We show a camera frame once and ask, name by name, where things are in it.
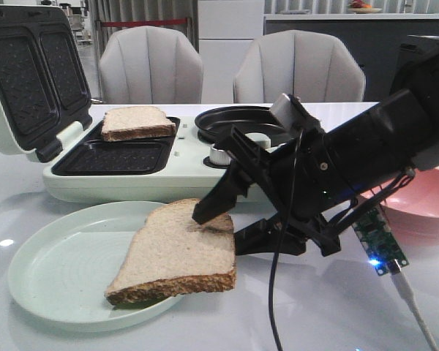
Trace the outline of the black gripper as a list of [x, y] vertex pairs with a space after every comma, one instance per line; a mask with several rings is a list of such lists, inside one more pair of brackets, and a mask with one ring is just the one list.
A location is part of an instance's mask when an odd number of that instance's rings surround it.
[[339, 234], [363, 213], [357, 197], [386, 183], [375, 202], [399, 186], [427, 141], [427, 110], [404, 89], [326, 132], [299, 104], [290, 139], [267, 152], [237, 127], [217, 138], [232, 159], [215, 187], [194, 207], [205, 224], [228, 212], [239, 195], [259, 186], [275, 208], [234, 233], [237, 255], [279, 253], [299, 256], [313, 241], [323, 255], [340, 250]]

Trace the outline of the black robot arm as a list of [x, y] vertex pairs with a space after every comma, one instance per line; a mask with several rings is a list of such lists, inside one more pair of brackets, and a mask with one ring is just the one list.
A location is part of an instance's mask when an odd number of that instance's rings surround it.
[[439, 166], [439, 46], [405, 64], [388, 97], [330, 132], [289, 94], [270, 111], [289, 141], [267, 152], [237, 127], [225, 130], [217, 146], [231, 163], [192, 217], [209, 222], [257, 184], [276, 213], [237, 232], [238, 254], [301, 254], [307, 241], [336, 253], [339, 235], [414, 170]]

